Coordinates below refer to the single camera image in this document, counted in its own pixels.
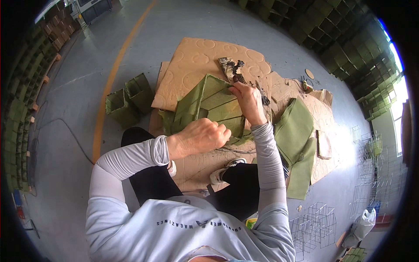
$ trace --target white sneaker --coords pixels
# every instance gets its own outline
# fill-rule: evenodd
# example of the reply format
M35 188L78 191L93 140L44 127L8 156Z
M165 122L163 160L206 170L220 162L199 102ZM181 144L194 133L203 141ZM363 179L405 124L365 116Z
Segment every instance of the white sneaker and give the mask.
M176 175L175 161L173 160L170 161L170 167L167 171L169 172L170 177L174 177Z
M209 180L211 181L211 184L213 184L213 185L219 185L219 184L223 184L223 183L225 183L223 180L222 180L222 175L224 174L224 172L229 168L229 167L232 167L232 166L236 166L238 163L247 163L247 161L246 161L246 159L245 158L242 158L242 157L240 157L240 158L236 158L236 159L233 159L232 161L230 161L224 168L221 168L221 169L218 169L218 170L215 170L214 172L212 172L210 175L209 175Z

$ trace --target window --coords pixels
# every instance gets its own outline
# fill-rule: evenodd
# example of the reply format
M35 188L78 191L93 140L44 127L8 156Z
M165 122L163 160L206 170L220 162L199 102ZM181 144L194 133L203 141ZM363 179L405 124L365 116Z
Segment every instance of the window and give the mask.
M394 121L394 130L396 132L397 153L401 154L401 115L403 113L403 103L406 102L407 87L404 77L400 82L394 85L394 92L396 93L397 101L391 105L391 116Z
M385 35L387 36L387 41L390 42L390 50L392 51L396 66L399 72L403 71L403 65L401 63L400 57L398 56L397 49L394 45L394 43L391 41L391 38L387 34L387 32L384 30ZM401 155L401 115L403 113L403 103L406 102L407 96L407 87L406 87L406 80L404 76L400 79L398 83L394 85L394 92L390 92L389 94L390 99L396 97L396 102L394 102L391 105L391 116L393 118L393 124L394 124L394 131L396 134L396 144L397 144L397 153L400 156Z

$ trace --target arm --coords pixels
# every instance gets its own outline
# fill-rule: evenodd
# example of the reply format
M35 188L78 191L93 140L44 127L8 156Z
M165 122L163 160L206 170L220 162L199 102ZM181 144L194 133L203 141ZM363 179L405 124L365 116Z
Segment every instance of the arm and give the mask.
M272 203L287 205L284 170L271 123L251 127L255 137L259 176L259 213Z
M260 187L259 214L272 203L282 203L286 207L287 191L281 157L274 140L272 124L264 115L261 94L256 88L240 82L230 87L230 91L237 97L255 137Z
M273 126L264 115L261 94L257 89L239 82L230 87L230 91L237 97L255 137L260 192L259 217L252 231L278 260L294 261L284 171Z
M207 118L190 123L178 134L127 145L101 156L93 167L89 197L114 197L125 202L121 180L150 166L222 147L231 131Z
M125 202L121 180L150 166L168 163L169 152L164 135L109 151L93 167L89 197L114 197Z

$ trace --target knee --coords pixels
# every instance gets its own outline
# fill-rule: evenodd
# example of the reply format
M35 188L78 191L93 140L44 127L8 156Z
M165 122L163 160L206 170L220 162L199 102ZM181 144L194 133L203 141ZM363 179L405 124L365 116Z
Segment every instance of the knee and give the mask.
M141 127L130 127L124 131L121 139L121 147L140 143L154 138L149 132Z

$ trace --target white plastic bag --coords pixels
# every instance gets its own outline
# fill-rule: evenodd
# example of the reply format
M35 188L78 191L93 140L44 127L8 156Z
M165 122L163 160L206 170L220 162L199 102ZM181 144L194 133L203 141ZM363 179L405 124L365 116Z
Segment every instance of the white plastic bag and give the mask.
M359 241L363 240L365 236L375 226L375 209L373 208L371 213L368 210L356 218L352 225L351 232L346 236L345 241L342 243L342 247L350 248L358 244Z

